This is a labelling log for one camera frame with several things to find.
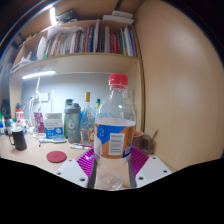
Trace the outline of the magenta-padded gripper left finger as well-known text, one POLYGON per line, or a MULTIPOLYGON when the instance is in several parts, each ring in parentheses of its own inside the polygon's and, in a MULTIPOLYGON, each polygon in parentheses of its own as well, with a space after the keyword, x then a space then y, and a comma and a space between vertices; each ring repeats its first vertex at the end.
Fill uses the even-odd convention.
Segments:
POLYGON ((78 186, 93 189, 96 180, 94 150, 88 150, 77 159, 67 159, 56 175, 78 186))

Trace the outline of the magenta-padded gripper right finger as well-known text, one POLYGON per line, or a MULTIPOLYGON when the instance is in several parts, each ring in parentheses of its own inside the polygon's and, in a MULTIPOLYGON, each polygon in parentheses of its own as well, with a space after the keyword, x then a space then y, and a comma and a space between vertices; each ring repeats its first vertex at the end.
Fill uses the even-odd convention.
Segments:
POLYGON ((171 174, 171 171, 157 156, 148 156, 135 147, 132 148, 128 166, 132 188, 144 187, 171 174))

